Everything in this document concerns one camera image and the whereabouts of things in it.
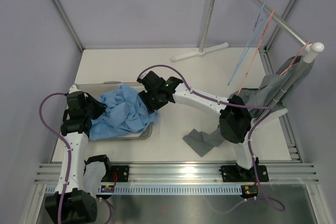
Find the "blue shirt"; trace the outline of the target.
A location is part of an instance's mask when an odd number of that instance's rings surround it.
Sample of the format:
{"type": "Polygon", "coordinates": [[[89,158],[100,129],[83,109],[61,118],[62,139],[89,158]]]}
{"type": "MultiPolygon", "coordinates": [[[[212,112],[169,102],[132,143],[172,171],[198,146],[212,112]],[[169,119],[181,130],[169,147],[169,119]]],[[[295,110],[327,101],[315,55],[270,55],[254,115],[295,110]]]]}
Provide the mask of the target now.
{"type": "Polygon", "coordinates": [[[89,139],[106,140],[131,133],[142,133],[150,123],[156,123],[158,113],[150,114],[139,93],[127,84],[102,93],[98,101],[107,105],[105,112],[92,120],[89,139]]]}

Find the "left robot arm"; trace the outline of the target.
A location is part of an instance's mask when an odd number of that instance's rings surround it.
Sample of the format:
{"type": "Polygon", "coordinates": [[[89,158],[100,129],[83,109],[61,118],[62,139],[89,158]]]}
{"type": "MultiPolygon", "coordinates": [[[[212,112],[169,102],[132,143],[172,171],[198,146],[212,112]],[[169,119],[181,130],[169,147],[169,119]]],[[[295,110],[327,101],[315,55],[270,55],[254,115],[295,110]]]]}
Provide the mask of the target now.
{"type": "Polygon", "coordinates": [[[54,194],[45,199],[45,209],[54,223],[92,223],[98,214],[98,187],[112,177],[113,169],[107,156],[85,159],[85,152],[92,120],[107,106],[76,85],[65,97],[67,109],[60,131],[50,129],[64,144],[61,172],[54,194]]]}

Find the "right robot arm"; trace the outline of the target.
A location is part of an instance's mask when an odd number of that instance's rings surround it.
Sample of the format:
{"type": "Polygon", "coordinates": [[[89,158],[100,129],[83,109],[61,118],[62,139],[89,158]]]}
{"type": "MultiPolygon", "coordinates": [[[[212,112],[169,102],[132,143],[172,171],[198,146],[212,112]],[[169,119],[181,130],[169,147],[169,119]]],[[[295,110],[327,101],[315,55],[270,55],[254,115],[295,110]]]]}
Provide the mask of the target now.
{"type": "Polygon", "coordinates": [[[258,159],[251,150],[252,117],[243,100],[234,95],[221,98],[190,87],[185,78],[164,79],[150,70],[137,78],[144,86],[139,96],[149,113],[153,113],[168,103],[187,105],[218,118],[217,136],[231,143],[236,154],[236,165],[221,167],[224,181],[256,181],[258,159]]]}

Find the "white shirt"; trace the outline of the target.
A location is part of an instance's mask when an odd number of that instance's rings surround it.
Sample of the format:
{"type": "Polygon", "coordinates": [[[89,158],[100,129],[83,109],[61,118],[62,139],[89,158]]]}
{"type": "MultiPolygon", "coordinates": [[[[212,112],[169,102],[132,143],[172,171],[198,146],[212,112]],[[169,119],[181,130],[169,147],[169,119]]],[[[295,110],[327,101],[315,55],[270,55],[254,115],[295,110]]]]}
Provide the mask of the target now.
{"type": "Polygon", "coordinates": [[[117,140],[145,140],[151,136],[152,131],[153,131],[153,123],[150,123],[147,126],[146,130],[142,133],[131,133],[125,136],[116,137],[115,139],[117,140]]]}

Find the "blue wire hanger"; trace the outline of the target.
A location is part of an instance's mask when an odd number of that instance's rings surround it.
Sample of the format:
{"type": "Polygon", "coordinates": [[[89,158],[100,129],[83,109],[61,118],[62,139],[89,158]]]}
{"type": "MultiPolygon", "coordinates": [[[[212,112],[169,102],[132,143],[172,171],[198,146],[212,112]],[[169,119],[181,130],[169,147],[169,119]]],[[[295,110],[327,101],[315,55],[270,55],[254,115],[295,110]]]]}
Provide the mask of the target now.
{"type": "Polygon", "coordinates": [[[228,81],[228,86],[231,84],[232,80],[234,79],[234,76],[236,75],[236,72],[238,71],[240,65],[242,64],[242,61],[244,60],[245,56],[247,55],[250,47],[252,46],[252,44],[255,42],[255,40],[257,39],[261,29],[263,28],[263,26],[266,23],[266,18],[268,17],[268,14],[265,14],[264,16],[262,16],[264,9],[265,9],[265,5],[266,3],[263,2],[262,7],[260,8],[259,14],[255,20],[255,24],[252,30],[252,33],[249,36],[249,39],[247,40],[247,43],[245,45],[244,51],[243,53],[240,55],[238,63],[236,64],[236,67],[228,81]]]}

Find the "pink hanger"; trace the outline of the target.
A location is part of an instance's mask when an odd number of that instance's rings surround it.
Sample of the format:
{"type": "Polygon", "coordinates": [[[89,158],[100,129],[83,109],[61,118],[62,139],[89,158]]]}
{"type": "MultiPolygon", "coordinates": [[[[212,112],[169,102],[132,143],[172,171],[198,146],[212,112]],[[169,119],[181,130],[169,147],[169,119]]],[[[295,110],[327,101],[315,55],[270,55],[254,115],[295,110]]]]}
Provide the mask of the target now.
{"type": "Polygon", "coordinates": [[[281,76],[283,76],[294,64],[296,59],[298,58],[298,56],[300,55],[300,53],[302,53],[306,47],[308,47],[311,44],[311,42],[307,42],[298,52],[297,54],[293,57],[293,59],[291,60],[290,64],[288,65],[288,67],[280,73],[281,76]]]}
{"type": "Polygon", "coordinates": [[[242,80],[242,82],[241,82],[241,84],[240,84],[240,87],[239,87],[239,90],[238,90],[238,94],[241,93],[241,90],[242,90],[242,88],[244,87],[244,83],[245,83],[245,81],[246,81],[246,79],[247,79],[247,77],[248,77],[248,74],[250,73],[250,70],[251,70],[251,68],[252,68],[252,66],[253,66],[253,63],[254,63],[254,60],[255,60],[256,56],[257,56],[257,54],[259,53],[260,46],[261,46],[262,42],[264,41],[265,35],[266,35],[266,33],[267,33],[268,29],[269,29],[269,26],[270,26],[270,23],[271,23],[271,20],[272,20],[272,17],[273,17],[273,15],[274,15],[274,13],[275,13],[275,11],[273,10],[273,11],[271,12],[271,14],[269,15],[268,21],[267,21],[267,23],[266,23],[266,25],[265,25],[265,28],[264,28],[263,32],[262,32],[262,36],[261,36],[261,38],[260,38],[260,41],[259,41],[259,43],[258,43],[258,46],[256,47],[256,50],[255,50],[254,55],[253,55],[253,57],[252,57],[252,59],[251,59],[251,61],[250,61],[249,66],[248,66],[248,68],[247,68],[247,71],[246,71],[246,73],[245,73],[245,76],[244,76],[244,78],[243,78],[243,80],[242,80]]]}

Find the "grey shirt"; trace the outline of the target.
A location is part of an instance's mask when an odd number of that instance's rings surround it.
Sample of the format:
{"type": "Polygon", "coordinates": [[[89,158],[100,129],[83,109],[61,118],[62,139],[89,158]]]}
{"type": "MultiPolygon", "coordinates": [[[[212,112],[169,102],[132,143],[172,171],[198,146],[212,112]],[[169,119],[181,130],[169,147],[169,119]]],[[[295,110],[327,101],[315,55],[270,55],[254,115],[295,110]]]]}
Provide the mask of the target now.
{"type": "MultiPolygon", "coordinates": [[[[258,88],[243,88],[238,96],[242,98],[245,105],[267,106],[271,99],[276,95],[277,91],[284,85],[286,80],[297,71],[301,56],[298,56],[294,61],[293,66],[290,67],[289,65],[292,60],[293,57],[290,57],[274,74],[264,76],[258,88]]],[[[291,87],[274,106],[274,112],[287,107],[293,92],[310,73],[313,64],[313,62],[310,63],[307,69],[298,75],[297,80],[294,81],[291,87]]],[[[220,146],[226,140],[221,136],[220,129],[216,129],[210,134],[193,129],[183,137],[183,141],[200,157],[203,157],[214,147],[220,146]]]]}

